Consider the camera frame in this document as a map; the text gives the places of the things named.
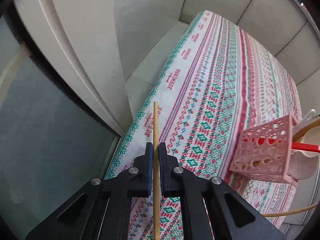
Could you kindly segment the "wooden chopstick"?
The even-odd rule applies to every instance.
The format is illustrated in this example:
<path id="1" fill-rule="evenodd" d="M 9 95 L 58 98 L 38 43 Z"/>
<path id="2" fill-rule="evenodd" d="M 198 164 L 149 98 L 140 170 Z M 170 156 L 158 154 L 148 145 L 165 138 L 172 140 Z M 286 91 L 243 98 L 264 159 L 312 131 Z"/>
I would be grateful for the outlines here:
<path id="1" fill-rule="evenodd" d="M 159 171 L 158 102 L 153 103 L 153 238 L 160 239 L 160 171 Z"/>
<path id="2" fill-rule="evenodd" d="M 309 124 L 308 126 L 305 126 L 304 128 L 302 128 L 298 133 L 296 133 L 293 137 L 292 137 L 292 141 L 296 142 L 298 141 L 300 138 L 302 138 L 310 129 L 315 128 L 315 127 L 319 127 L 320 126 L 320 119 L 317 119 L 316 121 L 312 122 L 311 124 Z"/>
<path id="3" fill-rule="evenodd" d="M 316 208 L 317 205 L 318 204 L 313 204 L 313 205 L 310 205 L 310 206 L 307 206 L 307 207 L 304 207 L 304 208 L 301 208 L 301 209 L 296 209 L 296 210 L 287 211 L 287 212 L 266 213 L 266 214 L 263 214 L 263 216 L 266 217 L 266 218 L 269 218 L 269 217 L 281 217 L 281 216 L 295 215 L 295 214 L 298 214 L 298 213 L 303 213 L 305 211 L 312 210 L 312 209 Z"/>

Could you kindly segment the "red plastic spoon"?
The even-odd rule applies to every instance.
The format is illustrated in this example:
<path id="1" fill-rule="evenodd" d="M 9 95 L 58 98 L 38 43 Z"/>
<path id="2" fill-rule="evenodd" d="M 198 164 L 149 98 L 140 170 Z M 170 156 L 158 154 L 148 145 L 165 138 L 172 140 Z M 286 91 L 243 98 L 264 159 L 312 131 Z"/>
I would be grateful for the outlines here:
<path id="1" fill-rule="evenodd" d="M 301 142 L 293 142 L 291 145 L 291 148 L 294 150 L 299 150 L 299 151 L 320 153 L 319 145 L 305 144 L 305 143 L 301 143 Z"/>

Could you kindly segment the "white rice paddle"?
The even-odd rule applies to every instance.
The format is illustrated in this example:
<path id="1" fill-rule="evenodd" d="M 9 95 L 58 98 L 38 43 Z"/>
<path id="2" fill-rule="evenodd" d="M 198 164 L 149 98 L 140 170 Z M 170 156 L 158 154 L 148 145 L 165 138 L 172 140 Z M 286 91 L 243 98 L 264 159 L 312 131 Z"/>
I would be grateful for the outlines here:
<path id="1" fill-rule="evenodd" d="M 319 127 L 307 131 L 298 142 L 319 146 Z M 318 164 L 319 153 L 307 150 L 292 150 L 288 175 L 298 180 L 308 179 L 316 172 Z"/>

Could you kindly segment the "white plastic soup spoon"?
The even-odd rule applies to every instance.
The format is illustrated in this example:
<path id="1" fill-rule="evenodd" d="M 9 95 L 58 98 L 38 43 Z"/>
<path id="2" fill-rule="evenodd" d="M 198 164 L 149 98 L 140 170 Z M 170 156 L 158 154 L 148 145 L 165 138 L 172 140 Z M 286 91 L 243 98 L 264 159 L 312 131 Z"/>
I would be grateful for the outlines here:
<path id="1" fill-rule="evenodd" d="M 296 135 L 301 129 L 313 123 L 316 119 L 316 110 L 311 109 L 307 115 L 292 128 L 292 135 Z"/>

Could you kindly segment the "pink lattice utensil basket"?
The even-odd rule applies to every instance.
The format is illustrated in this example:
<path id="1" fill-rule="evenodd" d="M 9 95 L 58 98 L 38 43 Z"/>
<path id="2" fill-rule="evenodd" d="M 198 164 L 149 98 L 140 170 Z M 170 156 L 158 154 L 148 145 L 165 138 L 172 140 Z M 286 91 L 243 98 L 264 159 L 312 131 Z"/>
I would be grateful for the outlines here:
<path id="1" fill-rule="evenodd" d="M 292 113 L 240 132 L 229 170 L 259 181 L 298 185 L 289 175 L 292 128 L 297 123 Z"/>

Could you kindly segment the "patterned woven tablecloth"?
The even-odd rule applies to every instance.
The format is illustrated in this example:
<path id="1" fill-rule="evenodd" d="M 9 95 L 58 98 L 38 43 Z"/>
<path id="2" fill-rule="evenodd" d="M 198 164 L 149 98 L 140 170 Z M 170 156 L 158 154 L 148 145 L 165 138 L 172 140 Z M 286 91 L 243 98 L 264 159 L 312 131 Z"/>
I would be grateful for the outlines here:
<path id="1" fill-rule="evenodd" d="M 297 87 L 279 61 L 226 18 L 199 12 L 167 59 L 112 160 L 107 178 L 133 166 L 153 139 L 178 165 L 203 179 L 220 177 L 259 213 L 287 211 L 288 183 L 247 179 L 230 171 L 239 134 L 288 114 L 302 117 Z"/>

